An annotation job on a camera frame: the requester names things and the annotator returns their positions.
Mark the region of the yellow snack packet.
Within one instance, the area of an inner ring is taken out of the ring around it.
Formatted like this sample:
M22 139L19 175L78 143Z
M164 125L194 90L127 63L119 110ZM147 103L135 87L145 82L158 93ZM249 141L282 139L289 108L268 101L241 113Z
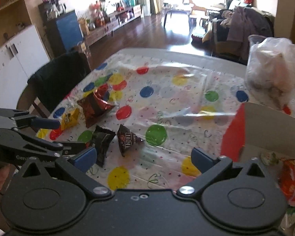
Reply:
M80 109L71 109L67 113L64 113L61 120L61 130L65 131L71 127L76 126L79 123Z

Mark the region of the black snack packet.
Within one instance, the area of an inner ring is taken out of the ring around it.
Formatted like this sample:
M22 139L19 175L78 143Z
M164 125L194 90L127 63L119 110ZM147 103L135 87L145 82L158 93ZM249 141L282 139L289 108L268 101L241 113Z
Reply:
M100 127L98 125L96 126L90 141L90 146L94 147L97 152L96 164L98 166L100 167L104 166L106 153L114 137L115 137L114 131L107 128Z

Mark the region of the dark chair with black cloth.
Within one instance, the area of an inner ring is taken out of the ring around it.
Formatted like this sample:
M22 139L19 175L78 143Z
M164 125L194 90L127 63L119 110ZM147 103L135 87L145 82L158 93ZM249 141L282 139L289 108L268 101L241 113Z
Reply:
M51 113L89 73L91 68L84 53L63 54L43 65L28 79L16 108L28 110L35 99L39 99Z

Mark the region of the dark red chip bag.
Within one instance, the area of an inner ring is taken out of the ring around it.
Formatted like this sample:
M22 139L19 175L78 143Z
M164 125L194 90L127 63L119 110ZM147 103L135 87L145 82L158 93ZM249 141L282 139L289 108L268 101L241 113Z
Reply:
M115 105L104 99L107 92L108 84L103 84L95 91L91 91L90 94L77 101L77 104L82 107L87 128L92 127L104 114L115 107Z

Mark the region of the white sideboard cabinet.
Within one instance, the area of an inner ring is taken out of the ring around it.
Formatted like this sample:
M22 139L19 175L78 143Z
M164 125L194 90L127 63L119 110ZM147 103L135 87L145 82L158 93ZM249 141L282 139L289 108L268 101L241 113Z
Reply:
M34 25L0 47L0 108L15 109L28 79L49 61Z

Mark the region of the brown M&M packet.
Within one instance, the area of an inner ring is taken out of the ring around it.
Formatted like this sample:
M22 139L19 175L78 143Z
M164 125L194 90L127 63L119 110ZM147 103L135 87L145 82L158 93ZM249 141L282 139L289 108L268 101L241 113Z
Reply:
M130 153L130 151L136 151L145 143L145 140L143 140L143 138L137 136L123 124L119 126L117 137L119 150L122 157L124 158Z

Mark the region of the red white cardboard box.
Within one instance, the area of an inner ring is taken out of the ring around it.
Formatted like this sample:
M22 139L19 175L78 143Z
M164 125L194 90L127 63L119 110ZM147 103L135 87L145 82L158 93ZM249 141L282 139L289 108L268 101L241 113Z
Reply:
M279 184L283 162L295 159L295 118L243 103L223 135L220 154L238 162L258 158Z

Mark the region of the colourful balloon tablecloth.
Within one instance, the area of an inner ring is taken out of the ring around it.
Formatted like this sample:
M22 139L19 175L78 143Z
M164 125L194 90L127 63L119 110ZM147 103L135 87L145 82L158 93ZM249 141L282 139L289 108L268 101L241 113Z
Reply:
M247 67L238 77L213 68L212 63L210 58L201 58L197 66L117 53L102 69L94 70L78 83L50 115L61 123L64 113L79 108L79 123L65 131L61 127L41 129L38 137L90 145L97 125L110 129L115 137L104 166L93 165L87 173L91 178L113 191L177 190L201 175L191 162L193 148L222 156L223 135L239 107L243 103L263 105L246 88ZM104 99L115 107L87 128L77 101L103 84L108 84ZM295 118L295 100L277 111ZM121 124L145 140L125 158L117 137Z

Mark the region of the red snack bag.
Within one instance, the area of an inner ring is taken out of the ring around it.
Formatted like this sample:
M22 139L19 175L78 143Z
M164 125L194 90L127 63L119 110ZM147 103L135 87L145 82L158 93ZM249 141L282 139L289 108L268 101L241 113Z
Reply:
M295 207L295 159L288 159L283 162L279 186L288 204Z

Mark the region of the blue front dark cabinet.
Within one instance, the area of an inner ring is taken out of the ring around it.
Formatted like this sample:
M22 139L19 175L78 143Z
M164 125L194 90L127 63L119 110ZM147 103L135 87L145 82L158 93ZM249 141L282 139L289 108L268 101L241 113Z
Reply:
M62 13L57 18L50 18L47 14L51 4L38 5L43 27L55 57L71 51L79 42L83 41L82 32L75 10Z

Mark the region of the green snack packet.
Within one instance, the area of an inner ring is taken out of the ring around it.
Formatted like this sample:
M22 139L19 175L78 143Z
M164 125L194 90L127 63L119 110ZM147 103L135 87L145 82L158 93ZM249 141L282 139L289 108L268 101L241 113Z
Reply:
M281 221L280 228L285 235L295 236L295 207L288 207L287 213Z

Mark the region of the clear bin with bags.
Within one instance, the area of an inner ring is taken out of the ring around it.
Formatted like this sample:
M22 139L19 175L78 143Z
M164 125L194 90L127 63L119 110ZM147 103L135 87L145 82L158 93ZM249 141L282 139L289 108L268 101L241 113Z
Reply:
M282 110L295 95L295 44L260 35L248 41L246 88L261 104Z

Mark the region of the sofa with piled clothes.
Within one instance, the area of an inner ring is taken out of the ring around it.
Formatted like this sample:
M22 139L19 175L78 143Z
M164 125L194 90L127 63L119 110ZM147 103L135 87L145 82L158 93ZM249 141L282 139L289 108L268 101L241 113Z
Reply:
M250 35L274 36L274 16L239 0L210 17L202 41L210 41L214 56L246 63Z

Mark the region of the long wooden tv console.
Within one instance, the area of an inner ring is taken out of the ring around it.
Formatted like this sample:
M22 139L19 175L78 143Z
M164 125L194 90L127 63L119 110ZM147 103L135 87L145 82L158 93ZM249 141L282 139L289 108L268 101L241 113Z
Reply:
M109 14L105 18L105 23L102 26L96 26L94 30L90 30L89 34L84 37L85 43L88 46L93 45L95 42L100 40L101 38L113 33L125 26L126 24L138 19L141 17L142 9L141 5L135 5L130 7L125 7L123 10L117 10L111 14Z

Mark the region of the dark coffee table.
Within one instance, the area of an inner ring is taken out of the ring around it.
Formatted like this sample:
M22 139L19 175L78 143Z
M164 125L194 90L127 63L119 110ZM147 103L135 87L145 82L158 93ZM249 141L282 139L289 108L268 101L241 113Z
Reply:
M166 27L167 18L172 18L172 15L186 15L188 18L191 14L191 8L165 8L164 9L164 20L163 20L163 27Z

